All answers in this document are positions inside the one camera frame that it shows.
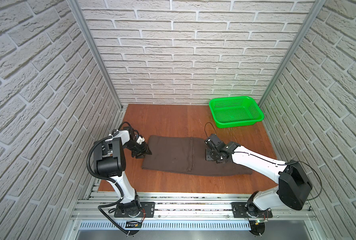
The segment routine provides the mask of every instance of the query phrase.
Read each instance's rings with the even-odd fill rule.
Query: green basket
[[[264,118],[258,104],[248,96],[214,98],[209,106],[219,128],[253,125]]]

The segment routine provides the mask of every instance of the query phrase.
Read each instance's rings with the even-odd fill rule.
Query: white brick wall
[[[118,112],[67,1],[0,1],[0,239],[60,239]]]
[[[356,239],[356,1],[326,1],[262,110],[277,157],[320,175],[311,206],[326,236]]]
[[[127,105],[206,104],[235,94],[259,100],[313,1],[79,3]],[[236,91],[238,85],[243,92]],[[160,94],[161,89],[169,91]]]

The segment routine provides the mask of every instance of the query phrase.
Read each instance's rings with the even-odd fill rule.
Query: wooden tabletop
[[[218,137],[226,144],[234,141],[249,150],[276,159],[269,137],[262,122],[251,126],[217,128],[208,106],[130,104],[123,121],[127,121],[148,141],[151,135],[165,137],[206,138],[204,125],[211,122]],[[210,124],[208,135],[214,133]],[[251,194],[276,186],[268,177],[253,171],[252,175],[204,177],[187,174],[143,170],[142,159],[131,157],[124,150],[126,175],[137,192],[196,192]],[[98,191],[113,191],[107,181],[102,181]]]

